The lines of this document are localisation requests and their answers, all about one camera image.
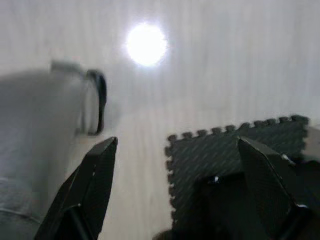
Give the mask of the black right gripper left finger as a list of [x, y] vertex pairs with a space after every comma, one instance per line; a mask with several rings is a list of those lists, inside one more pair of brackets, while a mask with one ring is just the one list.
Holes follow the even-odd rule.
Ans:
[[96, 240], [110, 199], [118, 139], [97, 143], [59, 188], [36, 240]]

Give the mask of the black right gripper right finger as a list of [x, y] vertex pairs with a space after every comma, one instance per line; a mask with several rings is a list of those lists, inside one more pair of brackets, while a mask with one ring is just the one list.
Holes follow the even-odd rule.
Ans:
[[320, 238], [320, 164], [296, 164], [265, 144], [237, 142], [247, 186], [272, 240]]

